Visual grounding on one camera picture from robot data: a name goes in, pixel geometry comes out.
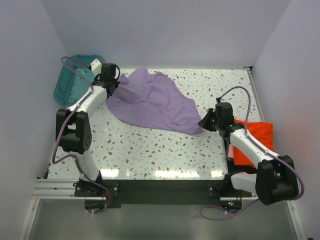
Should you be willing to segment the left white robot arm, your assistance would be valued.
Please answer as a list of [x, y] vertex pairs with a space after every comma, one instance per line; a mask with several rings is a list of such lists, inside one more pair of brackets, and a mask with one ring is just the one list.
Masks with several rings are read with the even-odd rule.
[[101, 63], [95, 59], [89, 69], [94, 79], [88, 83], [87, 92], [72, 106], [56, 113], [52, 163], [73, 158], [79, 178], [87, 182], [86, 191], [99, 196], [104, 184], [97, 180], [101, 174], [90, 150], [93, 141], [90, 116], [118, 87], [120, 68], [114, 63]]

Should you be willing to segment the purple t shirt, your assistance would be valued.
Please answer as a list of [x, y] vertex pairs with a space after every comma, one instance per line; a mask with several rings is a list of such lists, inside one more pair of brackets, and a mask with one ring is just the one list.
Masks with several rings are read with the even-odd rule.
[[195, 101], [183, 95], [175, 82], [162, 72], [137, 68], [122, 74], [119, 85], [106, 100], [120, 121], [143, 128], [195, 135], [202, 131]]

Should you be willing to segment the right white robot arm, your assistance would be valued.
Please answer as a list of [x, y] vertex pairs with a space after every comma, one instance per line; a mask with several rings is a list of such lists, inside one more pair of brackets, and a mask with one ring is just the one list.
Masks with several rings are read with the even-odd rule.
[[256, 172], [230, 171], [219, 192], [233, 197], [239, 191], [257, 195], [264, 205], [295, 200], [299, 195], [295, 165], [288, 155], [280, 156], [259, 142], [242, 123], [235, 122], [232, 105], [218, 102], [198, 125], [223, 138], [225, 150], [239, 149], [253, 163]]

